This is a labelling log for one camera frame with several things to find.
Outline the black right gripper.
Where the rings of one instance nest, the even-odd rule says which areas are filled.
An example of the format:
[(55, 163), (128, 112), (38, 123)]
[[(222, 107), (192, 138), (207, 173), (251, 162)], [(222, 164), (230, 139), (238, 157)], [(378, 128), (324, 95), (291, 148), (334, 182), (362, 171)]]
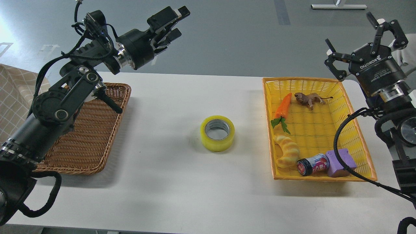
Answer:
[(391, 48), (381, 45), (384, 32), (390, 31), (395, 38), (393, 51), (404, 49), (409, 41), (397, 20), (390, 22), (384, 19), (377, 20), (371, 12), (367, 12), (366, 17), (376, 30), (372, 45), (368, 43), (354, 50), (351, 55), (337, 52), (327, 38), (325, 43), (329, 50), (324, 64), (337, 80), (344, 81), (349, 73), (337, 69), (334, 62), (349, 63), (350, 73), (357, 78), (365, 94), (371, 97), (406, 78), (405, 73), (391, 55)]

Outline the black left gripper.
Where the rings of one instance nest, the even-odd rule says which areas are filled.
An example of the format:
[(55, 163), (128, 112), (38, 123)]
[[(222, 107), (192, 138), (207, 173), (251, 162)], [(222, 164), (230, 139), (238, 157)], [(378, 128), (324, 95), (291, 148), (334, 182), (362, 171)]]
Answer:
[(174, 40), (182, 36), (178, 28), (171, 28), (189, 15), (190, 10), (186, 6), (178, 9), (167, 6), (147, 19), (148, 30), (132, 29), (117, 37), (115, 59), (120, 68), (129, 65), (137, 70), (166, 51)]

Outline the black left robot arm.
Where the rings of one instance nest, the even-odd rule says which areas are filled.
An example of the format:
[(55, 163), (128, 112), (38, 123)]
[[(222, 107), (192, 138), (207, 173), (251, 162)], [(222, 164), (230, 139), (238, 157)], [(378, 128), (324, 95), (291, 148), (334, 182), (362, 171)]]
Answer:
[[(125, 66), (137, 70), (181, 36), (175, 25), (190, 15), (186, 6), (170, 6), (147, 19), (146, 31), (132, 29), (118, 36), (109, 35), (106, 18), (101, 10), (88, 12), (82, 22), (77, 20), (77, 2), (73, 28), (80, 34), (77, 44), (43, 66), (36, 79), (32, 104), (23, 125), (1, 145), (1, 225), (17, 212), (27, 217), (39, 217), (50, 210), (61, 187), (58, 172), (36, 172), (37, 164), (73, 124), (89, 98), (99, 99), (113, 111), (120, 108), (105, 94), (102, 78), (95, 70), (105, 64), (114, 75)], [(46, 204), (31, 210), (25, 200), (38, 178), (54, 177), (55, 184)]]

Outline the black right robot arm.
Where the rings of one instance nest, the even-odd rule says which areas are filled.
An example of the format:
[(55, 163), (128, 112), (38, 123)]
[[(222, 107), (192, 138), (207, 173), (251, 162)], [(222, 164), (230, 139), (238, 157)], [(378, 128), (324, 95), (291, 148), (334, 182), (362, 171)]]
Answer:
[[(366, 17), (376, 30), (373, 42), (354, 50), (352, 54), (337, 52), (329, 39), (325, 65), (339, 81), (354, 75), (366, 98), (368, 108), (349, 114), (337, 129), (334, 153), (344, 170), (366, 182), (383, 188), (415, 204), (415, 159), (408, 158), (404, 145), (415, 146), (415, 114), (407, 76), (392, 56), (393, 51), (404, 49), (408, 39), (397, 20), (376, 19), (371, 12)], [(399, 189), (391, 188), (355, 172), (341, 158), (338, 139), (344, 127), (358, 116), (371, 116), (376, 120), (374, 130), (388, 148), (395, 147), (398, 160), (392, 161)]]

